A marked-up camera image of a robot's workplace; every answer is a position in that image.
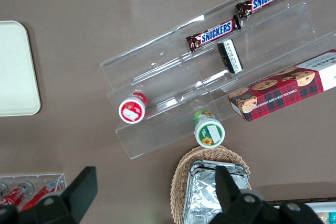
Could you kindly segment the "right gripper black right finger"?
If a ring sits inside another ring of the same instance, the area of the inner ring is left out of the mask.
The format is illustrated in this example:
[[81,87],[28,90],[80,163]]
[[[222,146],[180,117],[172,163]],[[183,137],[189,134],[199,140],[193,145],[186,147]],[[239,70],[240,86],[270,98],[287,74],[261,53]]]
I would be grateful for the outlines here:
[[275,209],[260,193],[240,190],[225,166],[217,166],[216,195],[222,211],[210,223],[274,223]]

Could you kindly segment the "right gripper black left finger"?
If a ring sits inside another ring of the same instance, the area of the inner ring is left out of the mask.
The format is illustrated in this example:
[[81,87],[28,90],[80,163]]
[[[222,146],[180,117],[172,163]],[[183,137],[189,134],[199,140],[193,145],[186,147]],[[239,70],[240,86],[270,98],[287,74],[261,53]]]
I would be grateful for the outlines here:
[[59,196],[48,196],[18,214],[18,223],[80,223],[98,193],[97,171],[85,167]]

